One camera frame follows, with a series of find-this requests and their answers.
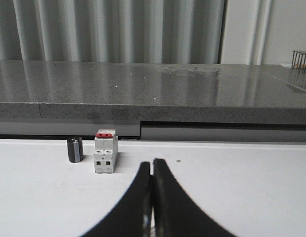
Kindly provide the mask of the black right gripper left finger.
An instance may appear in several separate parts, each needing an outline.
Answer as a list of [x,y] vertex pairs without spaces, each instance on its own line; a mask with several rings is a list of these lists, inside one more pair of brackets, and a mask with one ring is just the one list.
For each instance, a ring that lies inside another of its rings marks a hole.
[[142,162],[128,190],[85,237],[149,237],[152,215],[150,163]]

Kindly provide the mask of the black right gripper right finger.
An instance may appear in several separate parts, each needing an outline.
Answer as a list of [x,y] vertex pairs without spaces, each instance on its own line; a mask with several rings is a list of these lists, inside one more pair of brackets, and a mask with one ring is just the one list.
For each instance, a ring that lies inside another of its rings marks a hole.
[[233,237],[188,196],[163,159],[153,161],[153,206],[158,237]]

